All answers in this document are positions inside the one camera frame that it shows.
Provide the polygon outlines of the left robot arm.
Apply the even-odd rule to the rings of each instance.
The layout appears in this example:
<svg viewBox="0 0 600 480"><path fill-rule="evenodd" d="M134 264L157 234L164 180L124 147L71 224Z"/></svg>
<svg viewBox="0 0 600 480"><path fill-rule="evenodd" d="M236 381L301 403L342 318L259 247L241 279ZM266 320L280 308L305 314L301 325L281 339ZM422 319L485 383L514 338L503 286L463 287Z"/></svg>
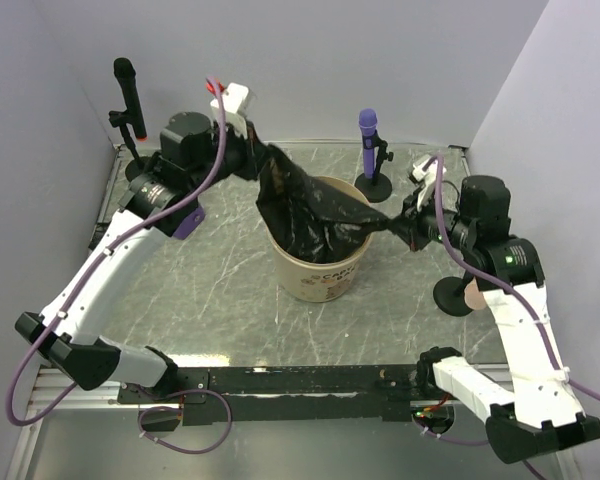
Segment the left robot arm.
<svg viewBox="0 0 600 480"><path fill-rule="evenodd" d="M176 393L178 367L153 347L103 337L111 310L145 261L169 239L186 239L201 223L199 195L235 175L254 180L268 148L241 111L174 115L160 147L128 167L128 187L99 243L65 289L39 313L25 312L16 331L77 386L108 380L139 384L152 400Z"/></svg>

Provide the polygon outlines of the beige paper trash bin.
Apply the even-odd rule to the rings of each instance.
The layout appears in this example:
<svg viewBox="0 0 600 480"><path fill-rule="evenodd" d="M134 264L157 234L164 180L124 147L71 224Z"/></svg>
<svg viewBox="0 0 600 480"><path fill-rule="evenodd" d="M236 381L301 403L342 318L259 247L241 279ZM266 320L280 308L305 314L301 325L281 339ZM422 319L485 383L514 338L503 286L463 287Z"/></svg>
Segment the beige paper trash bin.
<svg viewBox="0 0 600 480"><path fill-rule="evenodd" d="M353 185L333 177L317 177L370 206L364 195ZM314 264L298 260L284 252L274 241L267 226L266 230L273 247L274 264L280 285L294 297L313 303L334 300L350 288L359 261L368 249L372 238L371 234L358 251L343 261Z"/></svg>

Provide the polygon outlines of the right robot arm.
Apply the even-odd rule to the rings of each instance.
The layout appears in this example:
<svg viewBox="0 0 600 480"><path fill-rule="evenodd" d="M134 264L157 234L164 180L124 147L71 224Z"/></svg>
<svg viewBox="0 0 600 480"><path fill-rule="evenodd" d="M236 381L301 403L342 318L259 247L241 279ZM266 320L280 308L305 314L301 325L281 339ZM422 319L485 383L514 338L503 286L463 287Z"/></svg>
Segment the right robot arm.
<svg viewBox="0 0 600 480"><path fill-rule="evenodd" d="M428 177L403 201L397 230L412 251L442 243L464 271L434 287L443 312L466 316L465 289L475 285L497 326L512 388L477 371L453 348L433 347L418 362L421 394L444 392L485 425L487 440L505 464L566 450L600 439L600 420L585 413L557 352L547 308L544 272L534 245L511 234L511 194L488 175L466 177L457 208L443 208Z"/></svg>

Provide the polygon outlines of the black trash bag roll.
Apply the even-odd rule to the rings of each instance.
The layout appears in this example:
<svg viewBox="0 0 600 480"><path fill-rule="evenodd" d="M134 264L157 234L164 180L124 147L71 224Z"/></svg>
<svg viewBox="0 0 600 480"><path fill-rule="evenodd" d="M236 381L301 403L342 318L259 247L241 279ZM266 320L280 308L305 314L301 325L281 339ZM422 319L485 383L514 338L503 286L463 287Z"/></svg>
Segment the black trash bag roll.
<svg viewBox="0 0 600 480"><path fill-rule="evenodd" d="M278 147L269 148L272 156L259 174L256 206L284 252L309 263L337 263L358 251L372 233L389 231L394 217L307 174Z"/></svg>

